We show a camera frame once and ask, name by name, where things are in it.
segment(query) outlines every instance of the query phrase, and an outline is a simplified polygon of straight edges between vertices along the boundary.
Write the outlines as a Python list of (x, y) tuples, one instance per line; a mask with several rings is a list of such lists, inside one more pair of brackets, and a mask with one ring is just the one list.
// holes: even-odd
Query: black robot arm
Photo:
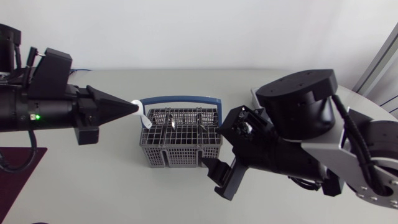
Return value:
[(360, 199), (398, 208), (398, 123), (346, 110), (336, 89), (333, 70), (308, 70), (261, 87), (256, 95), (265, 109), (232, 109), (219, 133), (233, 145), (234, 162), (203, 158), (215, 191), (232, 200), (245, 171), (255, 168), (329, 196), (346, 182)]

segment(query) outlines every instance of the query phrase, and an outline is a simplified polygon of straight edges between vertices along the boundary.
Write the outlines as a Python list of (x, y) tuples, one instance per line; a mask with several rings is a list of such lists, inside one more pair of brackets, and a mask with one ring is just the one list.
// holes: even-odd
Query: white tip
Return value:
[(131, 101), (132, 104), (137, 105), (139, 108), (138, 110), (133, 113), (133, 115), (138, 115), (141, 117), (141, 122), (144, 124), (146, 128), (152, 127), (152, 122), (145, 116), (144, 114), (144, 106), (142, 105), (141, 101), (139, 100), (133, 100)]

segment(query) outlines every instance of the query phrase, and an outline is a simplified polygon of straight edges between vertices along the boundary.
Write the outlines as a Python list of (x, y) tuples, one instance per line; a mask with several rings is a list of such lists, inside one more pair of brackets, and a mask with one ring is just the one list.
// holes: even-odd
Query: black cable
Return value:
[(21, 52), (19, 51), (19, 46), (14, 45), (14, 50), (15, 50), (15, 61), (17, 64), (17, 69), (21, 69)]
[(32, 146), (30, 149), (29, 158), (25, 161), (23, 165), (19, 167), (9, 167), (8, 163), (4, 159), (4, 156), (0, 153), (0, 170), (15, 174), (26, 170), (31, 165), (37, 153), (37, 141), (33, 130), (29, 130), (28, 133), (29, 133), (30, 144)]
[(319, 183), (312, 183), (300, 178), (296, 178), (296, 177), (288, 177), (290, 180), (293, 180), (293, 182), (295, 182), (298, 186), (307, 189), (307, 190), (319, 190), (321, 185)]
[(345, 129), (348, 131), (349, 140), (354, 146), (352, 148), (354, 149), (354, 153), (356, 154), (356, 158), (359, 162), (359, 166), (361, 167), (363, 177), (366, 183), (378, 195), (385, 195), (386, 188), (376, 172), (374, 163), (371, 160), (371, 154), (368, 149), (368, 146), (366, 145), (365, 140), (363, 139), (361, 133), (359, 132), (358, 127), (347, 113), (340, 98), (337, 95), (333, 95), (331, 96), (331, 98), (335, 102), (335, 105), (341, 117), (344, 119)]
[(71, 75), (71, 74), (73, 74), (73, 73), (75, 73), (75, 72), (77, 72), (77, 71), (88, 71), (88, 72), (90, 72), (91, 70), (90, 70), (90, 69), (85, 69), (85, 68), (71, 69), (71, 70), (69, 71), (69, 75)]
[(397, 98), (398, 95), (394, 96), (393, 98), (391, 98), (390, 100), (387, 100), (386, 102), (382, 103), (380, 106), (384, 106), (386, 103), (390, 102), (391, 100)]
[(390, 111), (389, 113), (392, 113), (392, 112), (394, 112), (394, 111), (396, 111), (396, 110), (398, 110), (398, 108), (393, 109), (393, 110)]

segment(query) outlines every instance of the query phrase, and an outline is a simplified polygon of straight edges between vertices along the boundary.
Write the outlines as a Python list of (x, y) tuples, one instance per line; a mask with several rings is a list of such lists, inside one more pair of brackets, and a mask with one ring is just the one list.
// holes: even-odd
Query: basket handle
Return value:
[(157, 103), (172, 103), (172, 102), (187, 102), (187, 103), (206, 103), (217, 106), (218, 112), (218, 126), (221, 126), (223, 121), (223, 109), (221, 107), (221, 100), (212, 97), (206, 96), (156, 96), (146, 99), (140, 100), (142, 105), (144, 106), (144, 114), (145, 105), (153, 105)]

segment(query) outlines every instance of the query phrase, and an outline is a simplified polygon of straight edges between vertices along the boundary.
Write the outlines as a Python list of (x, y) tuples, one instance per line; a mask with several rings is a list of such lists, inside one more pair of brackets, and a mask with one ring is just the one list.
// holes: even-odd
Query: white table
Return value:
[[(164, 95), (213, 96), (223, 117), (251, 106), (250, 89), (288, 71), (131, 70), (78, 72), (70, 83), (91, 85), (131, 101)], [(346, 106), (395, 120), (371, 101), (339, 87)], [(397, 223), (398, 212), (358, 199), (347, 187), (331, 198), (301, 189), (286, 176), (249, 169), (232, 202), (218, 196), (207, 169), (151, 169), (139, 147), (136, 116), (100, 127), (99, 143), (78, 146), (72, 129), (36, 131), (49, 150), (4, 223)], [(1, 146), (28, 146), (27, 133), (0, 133)], [(224, 140), (220, 159), (233, 160)]]

